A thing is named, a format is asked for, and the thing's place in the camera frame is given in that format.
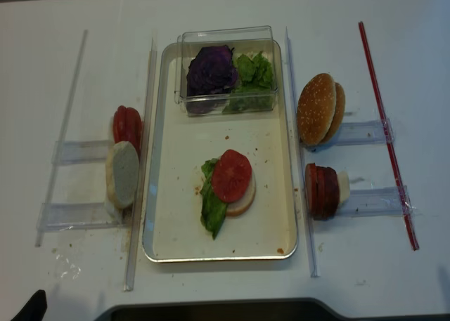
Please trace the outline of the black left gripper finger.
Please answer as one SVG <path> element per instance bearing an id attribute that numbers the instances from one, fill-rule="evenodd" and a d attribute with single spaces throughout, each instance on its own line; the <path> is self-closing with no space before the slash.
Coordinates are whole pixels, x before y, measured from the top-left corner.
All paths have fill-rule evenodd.
<path id="1" fill-rule="evenodd" d="M 37 290 L 11 321 L 42 321 L 47 310 L 46 292 Z"/>

